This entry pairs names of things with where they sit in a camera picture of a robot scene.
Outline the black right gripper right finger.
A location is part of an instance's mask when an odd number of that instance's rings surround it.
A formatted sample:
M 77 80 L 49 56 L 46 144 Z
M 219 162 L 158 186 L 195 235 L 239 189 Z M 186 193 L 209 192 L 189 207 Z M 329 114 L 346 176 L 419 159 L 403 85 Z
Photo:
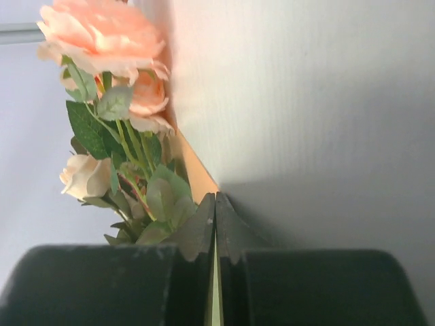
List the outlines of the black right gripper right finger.
M 215 197 L 217 251 L 220 258 L 238 264 L 246 250 L 271 248 L 266 239 L 249 226 L 235 211 L 228 197 L 218 192 Z

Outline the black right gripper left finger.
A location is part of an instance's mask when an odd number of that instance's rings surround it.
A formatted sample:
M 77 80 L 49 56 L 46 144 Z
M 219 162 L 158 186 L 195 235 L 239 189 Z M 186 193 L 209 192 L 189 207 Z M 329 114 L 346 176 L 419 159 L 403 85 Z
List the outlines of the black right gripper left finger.
M 213 244 L 215 194 L 208 193 L 195 214 L 166 239 L 167 244 L 177 245 L 187 261 L 194 261 L 201 253 L 208 254 Z

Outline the green and orange wrapping paper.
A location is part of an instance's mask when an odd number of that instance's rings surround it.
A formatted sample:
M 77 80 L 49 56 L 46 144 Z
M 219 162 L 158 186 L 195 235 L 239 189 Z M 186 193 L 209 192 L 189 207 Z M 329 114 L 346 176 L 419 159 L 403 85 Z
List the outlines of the green and orange wrapping paper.
M 219 188 L 177 127 L 175 114 L 167 109 L 163 113 L 163 116 L 167 122 L 174 127 L 175 136 L 170 138 L 171 156 L 173 158 L 181 158 L 182 165 L 179 168 L 180 173 L 188 177 L 195 203 L 198 204 L 207 193 L 212 193 L 215 196 Z M 219 270 L 215 248 L 213 248 L 213 262 L 211 263 L 211 267 L 211 288 L 209 290 L 209 301 L 207 304 L 206 325 L 218 326 L 222 324 L 222 321 L 220 313 Z

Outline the pink rose flower branch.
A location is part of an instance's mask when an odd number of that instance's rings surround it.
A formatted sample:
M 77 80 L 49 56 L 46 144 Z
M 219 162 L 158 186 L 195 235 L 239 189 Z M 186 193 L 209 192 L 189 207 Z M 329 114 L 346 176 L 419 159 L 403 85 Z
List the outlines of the pink rose flower branch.
M 143 219 L 114 224 L 111 245 L 153 245 L 192 217 L 197 204 L 181 158 L 171 156 L 175 130 L 169 109 L 166 40 L 126 1 L 54 1 L 37 23 L 42 60 L 61 69 L 69 99 L 73 153 L 111 160 L 111 189 L 124 190 L 145 210 Z

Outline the cream rose flower branch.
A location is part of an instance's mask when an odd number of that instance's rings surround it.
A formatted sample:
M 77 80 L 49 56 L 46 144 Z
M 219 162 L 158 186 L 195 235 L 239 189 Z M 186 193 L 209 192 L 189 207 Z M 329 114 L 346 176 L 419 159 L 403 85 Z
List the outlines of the cream rose flower branch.
M 67 194 L 84 206 L 112 209 L 125 219 L 143 219 L 145 210 L 139 201 L 124 190 L 112 192 L 111 160 L 97 160 L 91 155 L 75 154 L 59 175 Z

